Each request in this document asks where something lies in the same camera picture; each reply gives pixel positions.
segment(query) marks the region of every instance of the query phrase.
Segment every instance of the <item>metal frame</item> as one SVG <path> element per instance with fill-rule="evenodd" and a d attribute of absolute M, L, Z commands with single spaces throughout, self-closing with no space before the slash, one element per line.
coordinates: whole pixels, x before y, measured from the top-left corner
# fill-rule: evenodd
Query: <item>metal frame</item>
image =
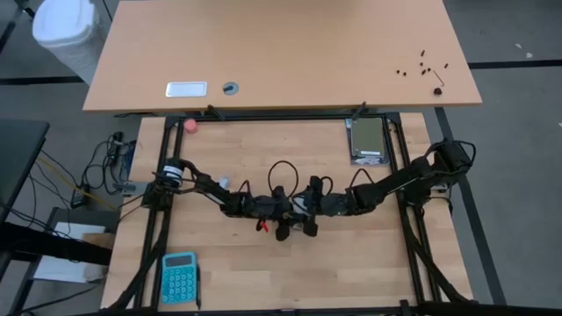
<path fill-rule="evenodd" d="M 396 131 L 396 138 L 398 140 L 398 146 L 400 151 L 402 152 L 402 162 L 404 165 L 408 165 L 410 163 L 409 157 L 407 156 L 407 143 L 404 138 L 404 131 L 402 129 L 402 124 L 400 121 L 399 113 L 368 113 L 364 112 L 364 107 L 360 108 L 360 111 L 356 111 L 354 116 L 361 115 L 364 118 L 380 118 L 383 120 L 383 127 L 384 127 L 384 136 L 386 139 L 387 150 L 390 157 L 390 168 L 391 171 L 394 173 L 398 168 L 398 162 L 396 160 L 396 154 L 394 152 L 393 147 L 393 137 L 390 133 L 390 124 L 393 124 Z M 350 114 L 342 114 L 342 113 L 328 113 L 325 111 L 275 111 L 274 114 L 271 114 L 270 111 L 256 111 L 252 114 L 246 115 L 229 115 L 226 116 L 223 113 L 217 111 L 213 107 L 209 107 L 209 111 L 203 115 L 197 116 L 197 121 L 199 122 L 219 122 L 219 121 L 256 121 L 256 120 L 314 120 L 314 119 L 348 119 Z M 185 117 L 167 117 L 166 122 L 164 125 L 164 134 L 162 136 L 162 144 L 160 150 L 160 156 L 158 159 L 158 170 L 161 170 L 163 167 L 163 162 L 166 159 L 167 149 L 169 147 L 169 138 L 172 132 L 172 127 L 178 124 L 181 126 Z M 176 136 L 176 143 L 174 145 L 174 156 L 177 158 L 179 157 L 179 153 L 182 146 L 182 135 L 183 129 L 177 128 L 177 136 Z M 412 284 L 414 288 L 414 294 L 416 297 L 417 305 L 420 305 L 423 302 L 428 302 L 425 298 L 424 291 L 422 288 L 422 279 L 421 274 L 418 266 L 417 256 L 421 257 L 421 260 L 429 266 L 427 268 L 428 279 L 429 279 L 429 286 L 431 289 L 431 294 L 433 301 L 432 302 L 441 302 L 441 293 L 439 290 L 440 284 L 438 284 L 437 280 L 441 281 L 443 284 L 443 280 L 445 285 L 447 284 L 446 279 L 444 278 L 441 271 L 438 270 L 436 265 L 431 260 L 431 251 L 429 245 L 429 239 L 427 236 L 427 230 L 425 227 L 425 223 L 422 217 L 420 210 L 414 210 L 413 215 L 415 218 L 416 226 L 418 228 L 418 232 L 420 234 L 421 240 L 418 241 L 415 237 L 412 239 L 411 237 L 414 236 L 413 229 L 410 226 L 409 215 L 407 212 L 407 204 L 402 196 L 402 194 L 396 194 L 396 198 L 399 204 L 399 212 L 400 212 L 400 222 L 402 225 L 402 231 L 404 233 L 405 241 L 406 241 L 406 248 L 407 248 L 407 258 L 410 268 L 410 274 L 412 277 Z M 145 240 L 144 246 L 142 251 L 142 260 L 144 262 L 148 256 L 152 248 L 152 240 L 154 237 L 154 230 L 155 230 L 155 218 L 156 213 L 158 210 L 151 209 L 149 216 L 148 216 L 148 223 L 147 223 L 147 231 L 145 233 Z M 164 213 L 164 220 L 162 222 L 162 230 L 168 232 L 169 231 L 169 222 L 171 219 L 171 211 Z M 158 302 L 160 300 L 160 278 L 162 272 L 162 257 L 165 255 L 165 247 L 162 248 L 161 253 L 158 255 L 156 259 L 156 272 L 155 272 L 155 280 L 154 280 L 154 287 L 151 297 L 151 308 L 157 308 Z M 441 285 L 443 290 L 446 290 L 446 286 Z M 133 307 L 134 308 L 141 308 L 142 306 L 142 298 L 144 297 L 144 284 L 138 287 L 135 295 L 135 300 Z M 372 308 L 336 308 L 336 309 L 299 309 L 299 314 L 373 314 L 373 313 L 401 313 L 405 314 L 406 310 L 409 310 L 407 307 L 406 301 L 401 301 L 401 306 L 390 306 L 390 307 L 372 307 Z M 264 314 L 264 315 L 271 315 L 271 314 L 278 314 L 278 313 L 295 313 L 296 310 L 291 311 L 279 311 L 279 310 L 265 310 L 265 311 L 220 311 L 219 314 Z M 177 315 L 177 314 L 196 314 L 196 312 L 160 312 L 159 314 L 169 314 L 169 315 Z"/>

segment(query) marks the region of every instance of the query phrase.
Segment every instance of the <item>wooden table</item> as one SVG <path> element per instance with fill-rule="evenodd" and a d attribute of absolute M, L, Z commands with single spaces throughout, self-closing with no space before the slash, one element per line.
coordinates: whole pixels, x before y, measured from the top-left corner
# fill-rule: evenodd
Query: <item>wooden table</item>
<path fill-rule="evenodd" d="M 429 146 L 423 116 L 403 113 L 401 118 L 411 158 L 422 155 Z M 133 181 L 153 180 L 163 124 L 164 118 L 142 120 Z M 169 155 L 173 144 L 170 140 Z M 343 192 L 357 170 L 349 163 L 342 120 L 200 123 L 197 133 L 184 136 L 181 157 L 214 179 L 229 176 L 231 190 L 249 179 L 256 196 L 268 194 L 267 172 L 278 160 L 290 161 L 299 170 L 298 191 L 306 187 L 311 175 L 317 175 L 331 176 L 334 191 Z M 387 166 L 368 170 L 375 181 L 390 174 Z M 271 181 L 290 190 L 294 174 L 279 165 Z M 360 176 L 356 184 L 365 181 Z M 137 205 L 133 202 L 122 212 Z M 425 212 L 436 264 L 470 297 L 447 205 L 434 199 L 425 205 Z M 148 210 L 139 209 L 120 223 L 103 306 L 117 299 L 138 269 L 147 218 Z M 400 299 L 415 304 L 394 195 L 363 216 L 320 217 L 315 238 L 294 232 L 283 242 L 276 241 L 273 232 L 256 232 L 253 219 L 225 217 L 216 204 L 200 195 L 174 197 L 171 218 L 167 252 L 197 253 L 203 310 L 393 306 Z M 422 275 L 429 295 L 425 272 Z M 153 277 L 148 276 L 146 305 Z M 194 303 L 160 306 L 166 311 L 196 308 Z"/>
<path fill-rule="evenodd" d="M 206 97 L 168 98 L 170 82 L 206 82 Z M 225 95 L 228 82 L 239 92 Z M 122 1 L 83 108 L 341 108 L 363 101 L 481 103 L 441 0 Z"/>

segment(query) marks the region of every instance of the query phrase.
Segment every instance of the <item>gray floor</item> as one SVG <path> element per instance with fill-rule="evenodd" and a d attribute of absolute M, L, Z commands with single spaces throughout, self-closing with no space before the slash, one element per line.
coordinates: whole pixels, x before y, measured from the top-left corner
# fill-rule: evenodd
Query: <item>gray floor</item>
<path fill-rule="evenodd" d="M 112 12 L 116 3 L 108 1 Z M 445 5 L 468 61 L 525 60 L 527 53 L 532 59 L 562 58 L 560 1 L 445 0 Z M 11 1 L 0 1 L 0 30 L 13 8 Z M 21 18 L 0 56 L 0 77 L 70 75 L 34 43 L 30 30 L 30 23 Z M 562 308 L 562 255 L 558 251 L 562 248 L 562 184 L 557 179 L 562 173 L 562 162 L 557 158 L 562 154 L 562 68 L 477 70 L 473 75 L 484 104 L 447 110 L 447 114 L 455 136 L 478 147 L 469 179 L 503 290 L 511 305 Z M 87 89 L 80 83 L 0 86 L 0 117 L 49 121 L 45 150 L 79 175 L 95 144 L 115 131 L 133 139 L 140 122 L 136 117 L 83 113 Z M 424 110 L 424 116 L 432 140 L 440 140 L 434 112 Z M 36 169 L 32 173 L 41 179 Z M 56 183 L 69 197 L 70 191 Z M 61 202 L 42 188 L 37 191 L 38 218 L 44 220 L 51 207 L 61 206 Z M 107 198 L 119 203 L 116 197 Z M 453 193 L 453 202 L 455 227 L 474 295 L 481 302 L 490 302 L 458 190 Z M 29 183 L 15 207 L 28 213 L 32 209 Z M 17 280 L 24 269 L 24 264 L 14 263 L 6 278 Z M 7 311 L 13 296 L 8 283 L 0 284 L 0 315 Z M 33 288 L 28 305 L 87 287 L 40 283 Z M 42 309 L 38 315 L 93 312 L 101 290 Z"/>

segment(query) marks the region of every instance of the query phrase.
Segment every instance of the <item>white label plate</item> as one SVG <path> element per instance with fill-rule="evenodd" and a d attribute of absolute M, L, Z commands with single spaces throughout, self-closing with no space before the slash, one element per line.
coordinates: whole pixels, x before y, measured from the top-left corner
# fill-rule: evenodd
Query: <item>white label plate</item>
<path fill-rule="evenodd" d="M 166 97 L 205 97 L 207 82 L 168 83 Z"/>

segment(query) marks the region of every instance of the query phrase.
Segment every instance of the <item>white container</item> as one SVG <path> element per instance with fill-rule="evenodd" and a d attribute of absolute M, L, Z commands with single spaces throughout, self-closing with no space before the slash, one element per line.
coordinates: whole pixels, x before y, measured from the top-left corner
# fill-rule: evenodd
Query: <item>white container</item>
<path fill-rule="evenodd" d="M 33 19 L 33 37 L 90 85 L 104 48 L 98 21 L 89 0 L 45 0 Z"/>

